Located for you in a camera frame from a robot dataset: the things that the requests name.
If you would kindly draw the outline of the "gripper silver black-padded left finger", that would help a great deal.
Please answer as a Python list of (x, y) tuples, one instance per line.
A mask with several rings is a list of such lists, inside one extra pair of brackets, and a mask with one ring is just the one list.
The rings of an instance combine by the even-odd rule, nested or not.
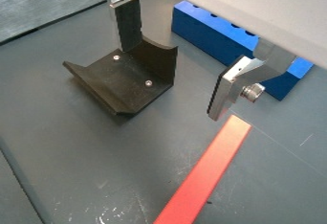
[(125, 52), (135, 48), (143, 39), (139, 0), (107, 0), (117, 22), (121, 47)]

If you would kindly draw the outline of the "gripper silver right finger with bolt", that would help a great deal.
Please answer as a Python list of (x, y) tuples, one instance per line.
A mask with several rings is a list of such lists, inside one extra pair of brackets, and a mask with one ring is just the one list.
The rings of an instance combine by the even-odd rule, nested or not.
[(239, 97), (255, 102), (265, 91), (262, 81), (281, 76), (297, 55), (261, 38), (253, 51), (254, 58), (239, 56), (221, 73), (207, 114), (217, 121)]

